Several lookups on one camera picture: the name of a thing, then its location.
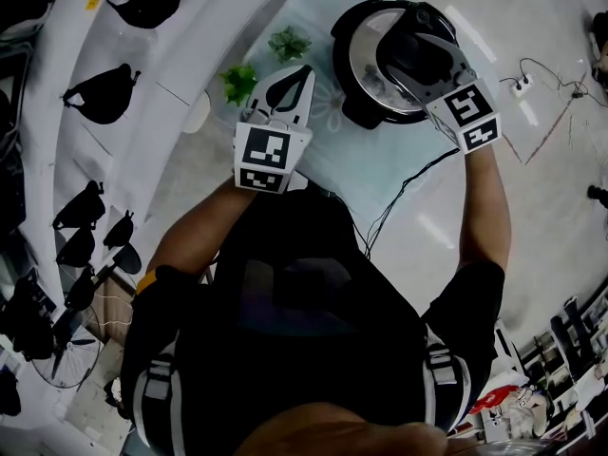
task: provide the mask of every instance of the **backpack strap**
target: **backpack strap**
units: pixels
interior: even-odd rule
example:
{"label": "backpack strap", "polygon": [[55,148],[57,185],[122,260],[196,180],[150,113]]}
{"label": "backpack strap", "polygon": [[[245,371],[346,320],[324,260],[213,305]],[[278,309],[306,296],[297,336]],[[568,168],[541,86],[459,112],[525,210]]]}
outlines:
{"label": "backpack strap", "polygon": [[185,456],[181,424],[181,377],[175,366],[175,339],[143,370],[133,393],[133,418],[142,441],[165,456]]}
{"label": "backpack strap", "polygon": [[450,431],[465,417],[471,393],[464,359],[454,356],[427,325],[427,356],[423,361],[425,423]]}

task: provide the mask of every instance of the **black pot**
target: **black pot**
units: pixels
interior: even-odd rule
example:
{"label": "black pot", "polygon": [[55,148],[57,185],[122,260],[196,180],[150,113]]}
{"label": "black pot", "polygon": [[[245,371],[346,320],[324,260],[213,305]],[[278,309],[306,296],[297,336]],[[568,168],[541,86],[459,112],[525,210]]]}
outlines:
{"label": "black pot", "polygon": [[382,72],[377,43],[395,22],[407,19],[412,33],[435,35],[458,46],[456,29],[436,8],[407,0],[369,0],[335,23],[333,68],[346,95],[342,112],[369,130],[381,122],[417,124],[427,118],[422,106]]}

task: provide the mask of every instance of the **white box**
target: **white box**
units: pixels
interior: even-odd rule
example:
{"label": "white box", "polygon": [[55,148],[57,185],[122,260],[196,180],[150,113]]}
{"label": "white box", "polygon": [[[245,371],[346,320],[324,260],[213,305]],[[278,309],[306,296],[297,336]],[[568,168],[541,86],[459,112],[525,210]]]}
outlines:
{"label": "white box", "polygon": [[429,103],[427,114],[465,154],[503,136],[501,115],[483,79]]}

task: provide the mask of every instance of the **person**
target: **person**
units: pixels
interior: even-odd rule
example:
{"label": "person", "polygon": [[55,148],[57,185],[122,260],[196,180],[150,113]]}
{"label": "person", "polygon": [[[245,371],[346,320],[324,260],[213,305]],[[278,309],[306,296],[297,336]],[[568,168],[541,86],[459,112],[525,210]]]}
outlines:
{"label": "person", "polygon": [[[465,171],[460,262],[422,317],[359,251],[346,205],[314,186],[277,196],[229,179],[187,213],[133,302],[123,402],[142,438],[161,454],[454,450],[446,431],[489,376],[511,241],[492,147]],[[458,376],[432,371],[429,385],[424,367],[446,352]]]}

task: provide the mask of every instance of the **stainless steel lid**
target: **stainless steel lid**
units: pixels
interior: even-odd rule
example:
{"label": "stainless steel lid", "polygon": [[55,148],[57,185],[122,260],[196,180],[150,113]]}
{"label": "stainless steel lid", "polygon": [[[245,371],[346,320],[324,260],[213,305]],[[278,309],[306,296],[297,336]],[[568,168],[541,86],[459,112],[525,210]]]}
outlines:
{"label": "stainless steel lid", "polygon": [[396,113],[409,115],[420,112],[422,106],[413,95],[391,83],[376,61],[380,41],[404,12],[404,9],[384,9],[370,15],[352,36],[350,58],[354,77],[372,99]]}

